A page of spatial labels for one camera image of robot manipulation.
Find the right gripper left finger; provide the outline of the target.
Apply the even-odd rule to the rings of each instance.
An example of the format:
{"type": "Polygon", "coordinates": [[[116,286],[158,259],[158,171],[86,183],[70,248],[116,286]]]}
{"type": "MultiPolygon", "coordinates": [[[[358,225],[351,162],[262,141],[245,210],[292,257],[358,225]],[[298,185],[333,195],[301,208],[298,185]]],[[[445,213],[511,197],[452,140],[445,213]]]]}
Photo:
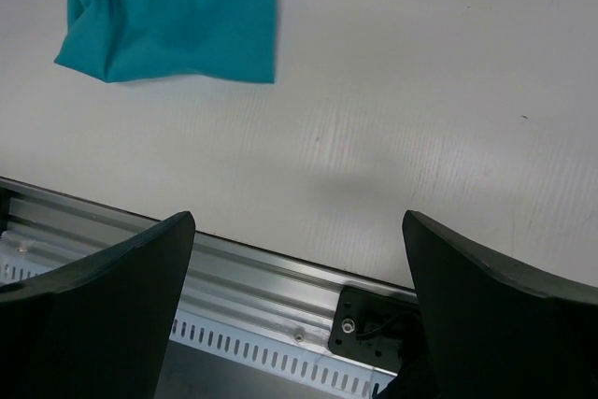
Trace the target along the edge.
{"type": "Polygon", "coordinates": [[[4,398],[151,398],[191,259],[179,212],[119,244],[1,288],[4,398]]]}

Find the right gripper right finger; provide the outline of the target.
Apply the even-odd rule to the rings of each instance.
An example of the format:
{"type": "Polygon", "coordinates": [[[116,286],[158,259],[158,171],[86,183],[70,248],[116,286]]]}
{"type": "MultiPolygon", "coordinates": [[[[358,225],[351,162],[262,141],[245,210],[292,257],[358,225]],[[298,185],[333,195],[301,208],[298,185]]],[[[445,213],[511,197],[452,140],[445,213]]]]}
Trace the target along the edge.
{"type": "Polygon", "coordinates": [[[596,288],[420,212],[402,230],[441,397],[596,397],[596,288]]]}

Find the teal t shirt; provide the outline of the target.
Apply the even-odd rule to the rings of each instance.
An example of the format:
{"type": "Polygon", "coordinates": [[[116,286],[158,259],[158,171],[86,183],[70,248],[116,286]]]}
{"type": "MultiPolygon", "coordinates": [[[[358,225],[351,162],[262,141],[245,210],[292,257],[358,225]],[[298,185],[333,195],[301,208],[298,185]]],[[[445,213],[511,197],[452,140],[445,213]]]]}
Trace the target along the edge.
{"type": "Polygon", "coordinates": [[[278,0],[67,0],[54,62],[106,83],[276,76],[278,0]]]}

